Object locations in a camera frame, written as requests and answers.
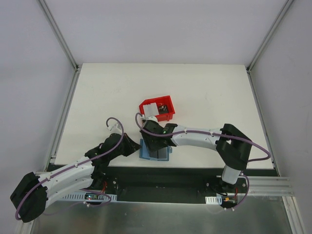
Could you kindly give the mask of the dark credit card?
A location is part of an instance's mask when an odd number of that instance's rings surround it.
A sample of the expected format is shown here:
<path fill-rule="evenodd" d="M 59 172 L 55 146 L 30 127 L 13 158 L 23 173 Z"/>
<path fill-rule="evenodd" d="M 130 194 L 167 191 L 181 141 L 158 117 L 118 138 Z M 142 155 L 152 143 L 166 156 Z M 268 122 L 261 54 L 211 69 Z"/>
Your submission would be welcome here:
<path fill-rule="evenodd" d="M 149 157 L 152 159 L 158 159 L 158 151 L 149 152 Z"/>
<path fill-rule="evenodd" d="M 158 150 L 158 159 L 166 159 L 167 158 L 167 148 L 162 148 Z"/>

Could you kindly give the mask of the blue leather card holder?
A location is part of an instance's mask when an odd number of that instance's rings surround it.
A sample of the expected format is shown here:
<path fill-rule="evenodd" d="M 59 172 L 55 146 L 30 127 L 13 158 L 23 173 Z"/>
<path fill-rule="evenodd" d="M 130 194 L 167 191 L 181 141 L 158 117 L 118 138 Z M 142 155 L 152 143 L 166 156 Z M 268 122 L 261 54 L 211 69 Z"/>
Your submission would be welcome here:
<path fill-rule="evenodd" d="M 169 161 L 170 154 L 172 153 L 172 147 L 162 148 L 158 151 L 150 152 L 145 145 L 143 139 L 140 140 L 139 158 L 150 161 Z"/>

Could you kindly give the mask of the red plastic bin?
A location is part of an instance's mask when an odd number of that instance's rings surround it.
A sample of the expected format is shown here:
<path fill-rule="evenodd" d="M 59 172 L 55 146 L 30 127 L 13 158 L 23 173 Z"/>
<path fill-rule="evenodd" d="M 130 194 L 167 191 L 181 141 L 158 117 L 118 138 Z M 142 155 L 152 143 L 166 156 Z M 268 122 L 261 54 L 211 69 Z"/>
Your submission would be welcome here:
<path fill-rule="evenodd" d="M 169 121 L 176 113 L 171 96 L 146 99 L 139 105 L 139 111 L 145 117 L 155 117 L 158 121 Z"/>

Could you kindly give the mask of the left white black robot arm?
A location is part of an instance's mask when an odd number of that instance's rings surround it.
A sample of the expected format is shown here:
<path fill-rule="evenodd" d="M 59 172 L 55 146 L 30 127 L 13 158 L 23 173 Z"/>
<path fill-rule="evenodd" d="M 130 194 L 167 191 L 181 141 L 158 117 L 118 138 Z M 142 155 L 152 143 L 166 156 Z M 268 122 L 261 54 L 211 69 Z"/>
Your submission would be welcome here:
<path fill-rule="evenodd" d="M 110 161 L 118 156 L 129 156 L 139 149 L 140 145 L 127 134 L 113 133 L 71 164 L 41 175 L 27 173 L 10 195 L 16 208 L 16 220 L 30 222 L 62 196 L 76 190 L 99 189 L 103 184 L 101 175 Z"/>

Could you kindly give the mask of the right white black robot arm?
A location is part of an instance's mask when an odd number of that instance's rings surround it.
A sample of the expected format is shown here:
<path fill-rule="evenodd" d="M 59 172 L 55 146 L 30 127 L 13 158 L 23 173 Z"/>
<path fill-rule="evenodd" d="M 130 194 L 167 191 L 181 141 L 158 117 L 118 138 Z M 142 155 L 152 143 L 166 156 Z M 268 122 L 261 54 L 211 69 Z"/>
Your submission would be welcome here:
<path fill-rule="evenodd" d="M 162 127 L 153 120 L 144 121 L 140 133 L 147 149 L 151 152 L 172 146 L 194 146 L 218 152 L 225 163 L 219 186 L 231 192 L 247 167 L 251 140 L 231 124 L 220 129 L 192 129 L 175 123 Z"/>

